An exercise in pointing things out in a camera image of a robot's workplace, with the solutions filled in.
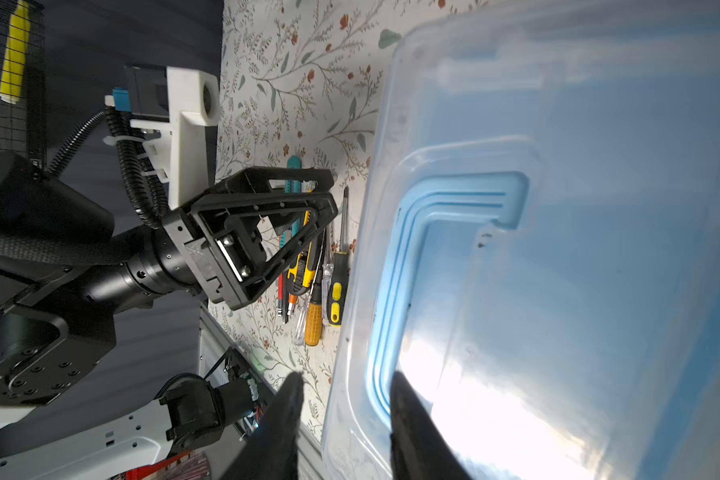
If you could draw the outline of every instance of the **plastic bin lid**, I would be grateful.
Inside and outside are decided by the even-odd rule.
[[[475,478],[720,478],[720,2],[403,39],[323,433],[389,478],[402,371]]]

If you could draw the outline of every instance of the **black cable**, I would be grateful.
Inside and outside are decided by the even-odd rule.
[[[72,161],[72,157],[85,143],[91,132],[96,130],[102,120],[104,120],[104,110],[99,110],[88,117],[86,121],[77,125],[77,128],[67,137],[59,151],[56,152],[54,159],[50,162],[50,166],[47,168],[48,175],[58,177],[64,172],[64,169]]]
[[[154,399],[157,400],[158,398],[161,398],[163,395],[166,394],[168,389],[170,389],[173,386],[174,383],[178,382],[179,380],[183,380],[183,379],[195,379],[195,380],[201,380],[202,382],[205,381],[200,375],[197,375],[196,373],[189,373],[189,372],[177,373],[174,376],[172,376],[170,379],[168,379],[168,381],[165,382],[165,384],[160,388],[160,390],[157,391],[157,395],[155,395]]]
[[[218,360],[216,360],[216,363],[213,364],[213,366],[211,367],[211,370],[208,370],[208,373],[206,373],[206,376],[204,376],[202,379],[207,380],[208,377],[210,377],[216,371],[216,369],[219,368],[219,365],[221,365],[221,362],[230,358],[231,354],[232,354],[232,348],[230,347],[226,350],[226,352],[224,352],[223,355],[221,355],[221,357],[219,357]]]
[[[105,244],[66,244],[53,240],[0,234],[0,255],[55,265],[115,265],[132,255],[130,246],[119,240]]]
[[[144,138],[144,134],[141,133],[140,129],[132,128],[130,126],[130,120],[132,118],[130,112],[124,111],[122,112],[122,115],[125,126],[127,126],[130,130],[130,136]],[[136,146],[136,155],[141,156],[142,154],[144,154],[144,146],[141,144],[141,142],[134,143]],[[139,162],[141,163],[141,169],[145,172],[155,169],[152,165],[152,162],[147,156],[141,157],[139,159]],[[160,178],[158,178],[157,175],[147,175],[146,185],[150,189],[150,196],[152,197],[152,207],[157,216],[162,218],[165,214],[168,213],[168,196],[166,195],[165,187],[163,187],[163,182],[160,181]]]
[[[130,127],[125,126],[120,112],[114,107],[106,107],[106,124],[113,137],[130,136]],[[157,230],[162,227],[160,217],[150,202],[150,194],[144,187],[144,178],[141,174],[141,162],[136,157],[136,146],[132,140],[118,140],[116,142],[117,157],[120,161],[120,175],[123,177],[125,192],[131,206],[136,211],[144,225]]]

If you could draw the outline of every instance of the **table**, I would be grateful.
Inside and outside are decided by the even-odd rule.
[[[349,187],[348,235],[354,255],[384,72],[395,44],[413,27],[468,12],[488,0],[226,0],[216,178],[253,165],[328,168],[337,204]],[[334,231],[338,232],[339,218]],[[269,252],[279,243],[262,236]],[[245,309],[209,311],[279,388],[290,371],[305,380],[302,421],[319,441],[340,329],[315,347],[293,345],[291,321],[276,316],[277,285]]]

